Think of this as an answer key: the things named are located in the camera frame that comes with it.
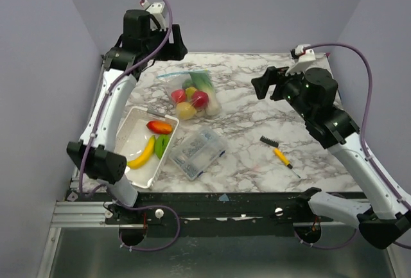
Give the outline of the green leafy vegetable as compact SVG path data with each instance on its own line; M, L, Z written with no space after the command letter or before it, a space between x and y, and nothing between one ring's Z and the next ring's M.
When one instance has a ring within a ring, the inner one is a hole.
M199 110L205 110L205 113L208 116L219 114L221 105L216 97L216 91L211 81L211 72L208 70L188 71L186 74L190 77L190 84L192 87L195 87L198 91L206 92L209 96L207 107Z

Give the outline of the yellow star fruit slice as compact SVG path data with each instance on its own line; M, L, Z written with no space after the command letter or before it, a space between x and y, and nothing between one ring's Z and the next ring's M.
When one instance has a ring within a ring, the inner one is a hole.
M196 93L196 91L197 91L197 89L196 89L195 87L188 87L188 88L185 90L187 99L190 100L191 97L192 97L192 95L193 95L194 93Z

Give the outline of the red strawberry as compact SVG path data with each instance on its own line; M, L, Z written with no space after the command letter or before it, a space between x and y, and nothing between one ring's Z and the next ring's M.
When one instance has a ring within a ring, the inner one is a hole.
M187 96L186 96L186 92L184 89L177 89L175 91L173 91L171 94L171 99L174 102L174 104L179 104L182 102L186 102L187 100Z

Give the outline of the clear zip top bag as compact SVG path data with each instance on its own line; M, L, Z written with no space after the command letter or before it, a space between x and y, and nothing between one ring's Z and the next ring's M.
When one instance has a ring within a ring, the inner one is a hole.
M167 73L157 78L174 106L174 114L180 120L213 117L221 112L222 107L209 70Z

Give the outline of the red yellow apple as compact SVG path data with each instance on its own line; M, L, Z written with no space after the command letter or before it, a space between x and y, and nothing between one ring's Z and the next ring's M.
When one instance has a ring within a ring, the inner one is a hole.
M191 96L191 104L196 109L204 109L209 102L209 96L204 91L195 91Z

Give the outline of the yellow lemon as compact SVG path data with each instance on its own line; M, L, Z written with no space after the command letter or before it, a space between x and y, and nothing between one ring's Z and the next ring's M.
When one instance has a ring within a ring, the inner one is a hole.
M181 120L188 120L197 114L197 110L188 102L180 102L175 107L175 113Z

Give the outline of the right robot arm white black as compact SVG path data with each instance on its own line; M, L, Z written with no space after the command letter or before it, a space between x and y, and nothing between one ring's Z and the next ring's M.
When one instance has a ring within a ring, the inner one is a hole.
M368 201L358 203L309 188L296 199L295 213L305 222L331 218L360 231L378 249L385 249L410 229L410 195L404 193L361 143L360 129L335 103L338 84L326 69L311 68L287 75L286 68L268 67L251 81L262 100L275 87L271 100L285 100L303 118L309 134L344 165Z

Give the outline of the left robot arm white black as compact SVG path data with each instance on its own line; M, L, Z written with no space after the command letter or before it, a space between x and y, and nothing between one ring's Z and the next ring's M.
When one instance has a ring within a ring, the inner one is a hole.
M142 10L127 10L123 33L103 57L100 93L86 129L78 141L67 145L67 154L79 176L105 185L123 205L120 215L128 223L142 217L138 192L125 176L126 159L116 154L116 134L128 97L148 61L182 60L187 49L180 27L165 18L171 11L162 2Z

